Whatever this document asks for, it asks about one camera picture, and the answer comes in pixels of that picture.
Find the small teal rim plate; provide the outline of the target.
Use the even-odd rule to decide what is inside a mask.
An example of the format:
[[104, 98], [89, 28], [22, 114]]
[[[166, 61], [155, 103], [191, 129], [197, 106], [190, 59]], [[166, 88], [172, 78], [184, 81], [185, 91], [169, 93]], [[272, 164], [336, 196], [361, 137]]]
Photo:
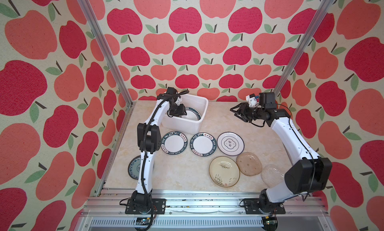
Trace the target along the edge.
[[186, 108], [186, 115], [183, 115], [183, 119], [188, 119], [192, 121], [199, 121], [201, 119], [201, 114], [192, 107], [185, 107]]

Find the teal rim lettered plate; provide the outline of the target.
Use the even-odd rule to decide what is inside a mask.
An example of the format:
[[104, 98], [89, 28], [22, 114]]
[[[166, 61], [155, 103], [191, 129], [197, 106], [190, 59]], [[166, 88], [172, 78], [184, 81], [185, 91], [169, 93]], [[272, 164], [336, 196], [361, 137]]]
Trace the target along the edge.
[[208, 157], [217, 149], [216, 139], [209, 133], [197, 133], [190, 140], [192, 152], [200, 157]]
[[188, 145], [186, 135], [179, 131], [171, 131], [165, 134], [161, 141], [162, 150], [168, 155], [179, 155], [184, 152]]

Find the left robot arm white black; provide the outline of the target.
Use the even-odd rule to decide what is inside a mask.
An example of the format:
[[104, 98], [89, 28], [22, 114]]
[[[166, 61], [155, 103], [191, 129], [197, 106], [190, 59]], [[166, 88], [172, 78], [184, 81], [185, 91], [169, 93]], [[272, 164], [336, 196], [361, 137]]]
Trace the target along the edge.
[[149, 118], [137, 126], [138, 147], [141, 152], [141, 166], [136, 190], [132, 199], [140, 204], [147, 205], [152, 200], [152, 173], [154, 157], [161, 146], [160, 123], [169, 114], [179, 116], [186, 113], [181, 103], [181, 94], [161, 94], [158, 96], [156, 106]]

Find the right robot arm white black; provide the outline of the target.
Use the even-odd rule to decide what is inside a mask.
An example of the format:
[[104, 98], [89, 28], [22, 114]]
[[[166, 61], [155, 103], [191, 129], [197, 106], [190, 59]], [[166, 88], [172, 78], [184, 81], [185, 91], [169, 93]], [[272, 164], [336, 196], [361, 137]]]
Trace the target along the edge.
[[262, 120], [281, 139], [292, 167], [278, 185], [263, 190], [260, 199], [278, 204], [303, 193], [313, 193], [326, 188], [332, 162], [322, 158], [301, 136], [285, 109], [250, 107], [240, 103], [230, 108], [235, 117], [243, 122]]

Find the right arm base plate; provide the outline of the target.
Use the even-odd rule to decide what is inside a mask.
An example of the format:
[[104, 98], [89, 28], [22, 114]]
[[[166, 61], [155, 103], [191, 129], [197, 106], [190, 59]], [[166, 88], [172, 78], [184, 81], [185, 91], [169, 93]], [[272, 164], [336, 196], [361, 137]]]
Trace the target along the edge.
[[286, 214], [283, 203], [268, 203], [260, 199], [243, 199], [239, 206], [244, 208], [247, 215], [284, 215]]

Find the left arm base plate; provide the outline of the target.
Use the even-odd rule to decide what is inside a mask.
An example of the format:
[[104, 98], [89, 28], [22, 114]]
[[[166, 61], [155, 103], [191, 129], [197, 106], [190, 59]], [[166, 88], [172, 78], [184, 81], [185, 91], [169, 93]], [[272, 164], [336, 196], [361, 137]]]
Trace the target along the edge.
[[129, 199], [125, 214], [127, 215], [163, 215], [166, 209], [166, 199], [152, 199], [150, 202], [147, 198], [143, 200]]

